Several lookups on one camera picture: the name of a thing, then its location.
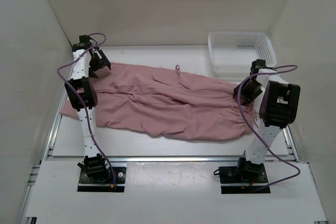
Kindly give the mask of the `pink trousers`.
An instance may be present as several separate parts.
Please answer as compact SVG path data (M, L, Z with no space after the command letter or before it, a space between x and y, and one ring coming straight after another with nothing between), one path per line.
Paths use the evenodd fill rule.
M112 63L91 82L98 127L226 142L250 134L256 114L252 105L238 107L234 83L176 69Z

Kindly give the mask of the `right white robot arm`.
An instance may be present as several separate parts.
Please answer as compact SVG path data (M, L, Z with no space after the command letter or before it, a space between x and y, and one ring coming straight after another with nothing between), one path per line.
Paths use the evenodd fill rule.
M299 85L285 81L280 76L281 73L277 72L276 68L251 67L249 76L234 89L233 98L238 103L243 120L255 135L252 143L238 160L236 177L242 182L256 179L261 175L267 153L297 170L296 174L281 181L300 174L298 167L280 158L270 149L282 129L295 121L301 92ZM260 123L255 130L248 122L242 106L251 104L260 95L262 95L258 112Z

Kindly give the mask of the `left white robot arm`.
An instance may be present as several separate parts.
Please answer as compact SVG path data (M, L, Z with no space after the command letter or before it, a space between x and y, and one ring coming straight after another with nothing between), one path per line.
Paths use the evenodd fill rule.
M96 71L105 67L110 69L111 63L99 47L93 46L90 39L74 44L72 52L75 63L65 88L70 104L79 117L83 133L84 160L78 166L88 178L106 183L111 178L111 172L95 139L95 108L98 98L90 79L98 77Z

